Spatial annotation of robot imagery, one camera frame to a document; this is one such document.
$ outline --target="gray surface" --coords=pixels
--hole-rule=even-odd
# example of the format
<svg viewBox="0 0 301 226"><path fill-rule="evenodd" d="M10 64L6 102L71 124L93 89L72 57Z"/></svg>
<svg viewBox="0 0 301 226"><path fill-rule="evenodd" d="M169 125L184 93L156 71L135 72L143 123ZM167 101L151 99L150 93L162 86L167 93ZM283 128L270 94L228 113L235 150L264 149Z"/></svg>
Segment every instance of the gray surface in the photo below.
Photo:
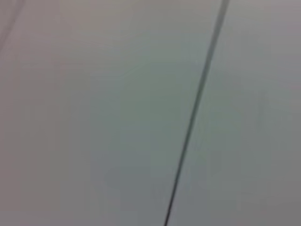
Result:
<svg viewBox="0 0 301 226"><path fill-rule="evenodd" d="M163 223L219 4L27 0L0 61L1 225Z"/></svg>
<svg viewBox="0 0 301 226"><path fill-rule="evenodd" d="M232 0L170 226L301 223L295 0Z"/></svg>

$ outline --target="thin black line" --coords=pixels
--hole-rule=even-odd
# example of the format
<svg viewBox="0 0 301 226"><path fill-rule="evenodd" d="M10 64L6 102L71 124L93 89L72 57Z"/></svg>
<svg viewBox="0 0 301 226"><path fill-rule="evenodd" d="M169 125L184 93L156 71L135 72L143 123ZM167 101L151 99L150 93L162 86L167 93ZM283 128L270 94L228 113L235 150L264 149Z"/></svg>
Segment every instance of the thin black line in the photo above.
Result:
<svg viewBox="0 0 301 226"><path fill-rule="evenodd" d="M181 172L182 172L182 168L183 168L183 163L184 163L186 153L187 153L187 147L188 147L190 137L191 137L191 133L192 133L192 130L193 130L193 127L194 127L194 124L195 124L195 119L196 119L196 116L197 116L197 113L198 113L198 107L199 107L201 99L202 99L202 94L203 94L204 87L205 87L205 84L206 84L206 80L207 80L207 77L208 77L208 72L210 70L210 65L211 65L213 55L214 55L214 50L215 50L215 47L216 47L221 29L222 29L222 25L223 25L223 22L224 22L224 19L225 19L225 15L226 15L226 12L227 12L229 2L230 2L230 0L222 0L221 6L220 6L220 9L219 9L219 12L218 12L218 16L217 16L217 19L216 19L216 22L215 22L214 31L213 31L213 34L212 34L212 37L211 37L209 49L208 49L207 56L206 56L206 61L205 61L204 68L203 68L203 71L202 71L202 74L201 74L201 78L200 78L200 81L199 81L199 84L198 84L198 91L197 91L196 98L195 98L195 101L194 101L194 105L193 105L193 108L192 108L192 112L191 112L191 115L190 115L190 120L189 120L189 124L188 124L188 127L187 127L184 143L183 143L183 146L182 146L181 156L180 156L180 159L179 159L179 162L178 162L178 168L177 168L177 172L176 172L176 175L175 175L175 178L174 178L174 185L173 185L171 197L170 197L170 200L169 200L169 205L168 205L168 208L167 208L167 213L166 213L166 217L165 217L165 221L164 221L164 226L167 226L168 222L169 222L170 214L171 214L173 203L174 203L174 198L175 198L175 195L176 195L176 192L177 192L177 187L178 187L178 184L179 184L179 180L180 180L180 176L181 176Z"/></svg>
<svg viewBox="0 0 301 226"><path fill-rule="evenodd" d="M0 54L5 46L9 34L14 28L14 25L25 5L25 0L19 0L13 8L12 15L9 18L7 25L4 27L3 32L0 34Z"/></svg>

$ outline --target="dark line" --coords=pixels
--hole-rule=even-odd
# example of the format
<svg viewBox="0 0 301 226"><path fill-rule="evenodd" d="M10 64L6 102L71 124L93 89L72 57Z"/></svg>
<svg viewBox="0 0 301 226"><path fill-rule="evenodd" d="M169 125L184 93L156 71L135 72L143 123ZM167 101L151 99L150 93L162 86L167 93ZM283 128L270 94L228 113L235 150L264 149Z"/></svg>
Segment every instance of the dark line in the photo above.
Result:
<svg viewBox="0 0 301 226"><path fill-rule="evenodd" d="M17 1L16 5L13 8L12 15L9 18L7 25L4 27L3 32L0 34L0 54L5 46L6 40L8 39L9 34L14 28L14 25L25 5L25 0Z"/></svg>
<svg viewBox="0 0 301 226"><path fill-rule="evenodd" d="M174 185L173 185L171 197L170 197L170 200L169 200L169 205L168 205L168 209L167 209L167 213L166 213L166 217L165 217L165 221L164 221L164 226L167 226L168 222L169 222L170 214L171 214L173 203L174 203L174 198L175 198L175 195L176 195L176 192L177 192L177 187L178 187L178 184L179 184L179 180L180 180L180 176L181 176L181 172L182 172L182 168L183 168L183 163L184 163L186 153L187 153L187 147L188 147L190 137L191 137L191 133L192 133L192 130L193 130L193 127L194 127L194 124L195 124L196 116L197 116L197 113L198 113L198 107L199 107L201 99L202 99L202 94L203 94L204 87L205 87L205 84L206 84L206 80L207 80L207 77L208 77L208 72L210 70L210 65L211 65L211 61L212 61L212 58L213 58L214 50L215 50L215 47L216 47L221 29L222 29L222 25L223 25L223 22L224 22L224 19L225 19L225 15L226 15L226 12L227 12L229 2L230 2L230 0L222 0L221 6L220 6L220 9L219 9L219 12L218 12L218 16L217 16L217 19L216 19L216 22L215 22L215 25L214 25L214 31L213 31L213 34L212 34L212 37L211 37L211 41L210 41L209 49L208 49L208 52L207 52L204 68L203 68L203 71L202 71L202 74L201 74L201 78L200 78L200 81L199 81L199 84L198 84L198 91L197 91L196 98L195 98L195 101L194 101L194 105L193 105L193 108L192 108L192 112L191 112L191 115L190 115L188 128L187 128L184 143L183 143L183 146L182 146L181 156L180 156L180 159L179 159L179 162L178 162L178 168L177 168L176 175L175 175L175 178L174 178Z"/></svg>

